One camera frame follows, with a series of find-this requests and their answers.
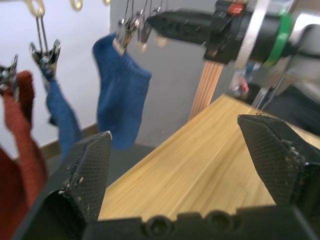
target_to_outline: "blue cloth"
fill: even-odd
[[[112,147],[127,149],[136,140],[152,74],[113,46],[116,34],[98,40],[93,54],[100,73],[97,123],[111,131]]]
[[[58,127],[59,143],[62,159],[64,160],[75,143],[83,136],[76,115],[64,98],[54,71],[49,67],[41,68],[44,87],[47,91],[46,105],[51,114],[49,122]]]

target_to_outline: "red towel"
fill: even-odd
[[[35,92],[32,84],[32,74],[29,71],[22,71],[19,72],[17,75],[17,84],[20,88],[19,91],[19,102],[21,104],[21,110],[23,115],[31,124],[32,127],[32,109],[34,104]],[[45,163],[45,158],[43,157],[42,152],[38,148],[38,145],[35,141],[32,142],[33,144],[33,151],[40,165],[43,180],[46,182],[48,180],[48,171]]]
[[[9,240],[48,179],[43,155],[31,137],[34,90],[28,71],[18,74],[19,102],[2,92],[7,128],[17,145],[19,164],[0,149],[0,240]]]
[[[8,240],[28,211],[19,165],[0,148],[0,239]]]

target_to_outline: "wooden surface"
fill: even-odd
[[[217,62],[205,62],[200,83],[198,85],[190,112],[189,121],[210,105],[223,67],[223,64]]]
[[[100,220],[273,205],[260,180],[237,124],[256,110],[220,97],[105,193]],[[320,139],[297,132],[320,147]]]

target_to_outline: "hook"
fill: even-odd
[[[12,60],[11,66],[0,65],[0,90],[7,90],[13,88],[13,96],[15,101],[19,100],[19,87],[17,83],[17,64],[18,55],[16,54]]]
[[[102,0],[102,1],[103,1],[103,3],[104,3],[105,5],[108,6],[108,5],[110,5],[110,3],[111,3],[112,0]]]
[[[70,0],[70,4],[74,10],[80,11],[84,5],[83,0]]]
[[[35,9],[35,6],[33,4],[33,0],[25,0],[25,3],[33,16],[35,16],[36,18],[43,17],[46,13],[45,4],[44,4],[43,0],[35,0],[35,1],[39,6],[38,10]]]

